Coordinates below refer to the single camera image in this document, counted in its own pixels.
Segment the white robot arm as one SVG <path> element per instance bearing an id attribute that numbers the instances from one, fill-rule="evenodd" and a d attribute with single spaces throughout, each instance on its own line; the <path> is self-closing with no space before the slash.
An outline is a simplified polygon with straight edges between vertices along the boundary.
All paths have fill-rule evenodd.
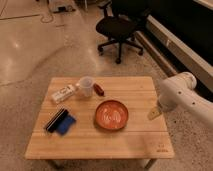
<path id="1" fill-rule="evenodd" d="M 190 72 L 182 72 L 162 80 L 161 93 L 156 106 L 148 113 L 148 119 L 154 120 L 164 112 L 181 106 L 213 130 L 213 102 L 198 95 L 194 91 L 196 85 L 197 80 Z"/>

